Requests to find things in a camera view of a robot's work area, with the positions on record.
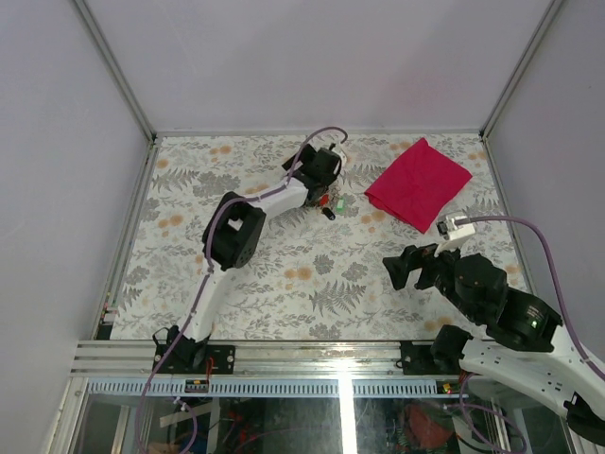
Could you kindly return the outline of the metal ring key organizer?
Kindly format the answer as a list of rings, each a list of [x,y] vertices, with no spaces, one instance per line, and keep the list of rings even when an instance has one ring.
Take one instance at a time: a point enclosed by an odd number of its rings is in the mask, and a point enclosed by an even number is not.
[[[336,213],[341,213],[346,207],[344,192],[339,186],[331,186],[328,191],[310,204],[314,208],[328,208]]]

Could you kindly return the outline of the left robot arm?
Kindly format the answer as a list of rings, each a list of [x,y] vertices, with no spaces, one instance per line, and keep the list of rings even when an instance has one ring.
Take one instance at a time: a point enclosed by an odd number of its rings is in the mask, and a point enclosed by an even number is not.
[[[165,341],[154,341],[155,373],[207,370],[211,357],[207,344],[228,283],[253,258],[265,224],[319,202],[342,167],[335,143],[325,148],[305,144],[283,165],[286,175],[279,183],[250,197],[235,192],[223,196],[203,234],[205,269],[194,302],[177,324],[166,329]]]

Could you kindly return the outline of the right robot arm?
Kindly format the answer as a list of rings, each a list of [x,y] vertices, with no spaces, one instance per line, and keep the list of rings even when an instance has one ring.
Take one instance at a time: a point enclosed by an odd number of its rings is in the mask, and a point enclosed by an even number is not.
[[[408,246],[382,262],[394,289],[404,288],[418,271],[415,289],[436,289],[493,340],[488,344],[458,326],[443,325],[429,348],[438,371],[493,379],[563,417],[580,437],[603,445],[604,380],[547,303],[510,287],[505,271],[478,253]]]

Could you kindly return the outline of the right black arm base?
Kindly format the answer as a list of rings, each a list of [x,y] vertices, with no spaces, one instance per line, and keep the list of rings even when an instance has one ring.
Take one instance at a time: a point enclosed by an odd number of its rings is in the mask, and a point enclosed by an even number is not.
[[[395,366],[404,375],[458,375],[462,351],[472,338],[469,332],[446,324],[430,344],[402,340]]]

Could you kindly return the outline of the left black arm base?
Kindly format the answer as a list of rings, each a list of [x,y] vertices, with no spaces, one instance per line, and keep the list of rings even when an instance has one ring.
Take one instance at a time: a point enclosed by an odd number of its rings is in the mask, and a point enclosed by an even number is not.
[[[162,328],[152,335],[155,345],[153,369],[171,375],[232,375],[235,365],[234,345],[211,344],[208,339],[177,340],[177,326]]]

